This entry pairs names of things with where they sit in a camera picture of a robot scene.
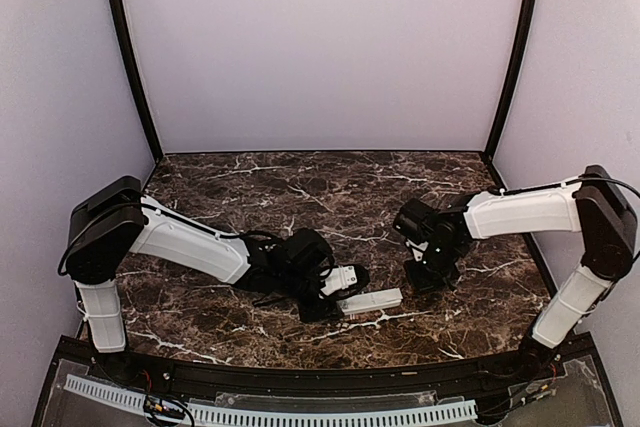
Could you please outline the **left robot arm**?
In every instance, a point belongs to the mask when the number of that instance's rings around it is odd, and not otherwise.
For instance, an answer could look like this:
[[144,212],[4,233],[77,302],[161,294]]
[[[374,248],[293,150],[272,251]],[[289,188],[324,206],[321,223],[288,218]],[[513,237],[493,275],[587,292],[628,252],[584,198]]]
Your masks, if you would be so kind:
[[127,349],[116,271],[128,254],[168,260],[237,289],[297,302],[304,322],[338,314],[338,301],[356,285],[354,267],[338,266],[316,231],[287,238],[264,231],[222,232],[191,220],[143,194],[124,176],[78,204],[70,216],[68,246],[58,266],[74,282],[101,364],[120,383],[141,374]]

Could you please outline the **white remote control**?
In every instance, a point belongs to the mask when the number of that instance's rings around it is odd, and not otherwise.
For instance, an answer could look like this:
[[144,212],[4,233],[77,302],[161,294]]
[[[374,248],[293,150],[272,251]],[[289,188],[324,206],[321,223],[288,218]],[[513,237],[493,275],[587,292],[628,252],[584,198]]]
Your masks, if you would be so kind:
[[361,293],[337,302],[344,315],[357,315],[371,311],[398,307],[403,300],[399,288]]

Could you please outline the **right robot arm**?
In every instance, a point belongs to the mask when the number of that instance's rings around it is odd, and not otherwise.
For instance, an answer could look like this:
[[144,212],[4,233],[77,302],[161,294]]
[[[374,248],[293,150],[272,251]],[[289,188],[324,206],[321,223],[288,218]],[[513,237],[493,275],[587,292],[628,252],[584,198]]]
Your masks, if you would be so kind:
[[558,347],[637,262],[638,217],[624,195],[629,188],[604,167],[590,165],[577,177],[462,195],[442,209],[412,198],[393,222],[413,255],[405,264],[407,278],[417,292],[451,287],[459,275],[457,262],[474,241],[580,233],[584,253],[577,267],[532,324],[530,343],[511,357],[511,373],[530,381],[547,367],[548,350]]

